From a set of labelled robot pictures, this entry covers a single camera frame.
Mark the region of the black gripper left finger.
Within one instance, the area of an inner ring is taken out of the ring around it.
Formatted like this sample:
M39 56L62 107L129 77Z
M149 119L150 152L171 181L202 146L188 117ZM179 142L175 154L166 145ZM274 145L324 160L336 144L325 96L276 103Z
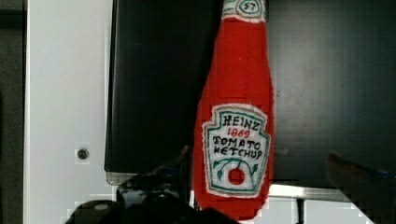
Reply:
M65 224L239 224L214 208L190 205L191 153L154 171L135 175L116 190L116 199L78 206Z

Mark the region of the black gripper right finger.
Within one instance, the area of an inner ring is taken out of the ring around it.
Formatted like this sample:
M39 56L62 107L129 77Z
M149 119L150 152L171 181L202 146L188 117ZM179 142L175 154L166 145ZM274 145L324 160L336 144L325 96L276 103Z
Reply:
M327 177L374 224L396 224L395 175L369 169L331 153Z

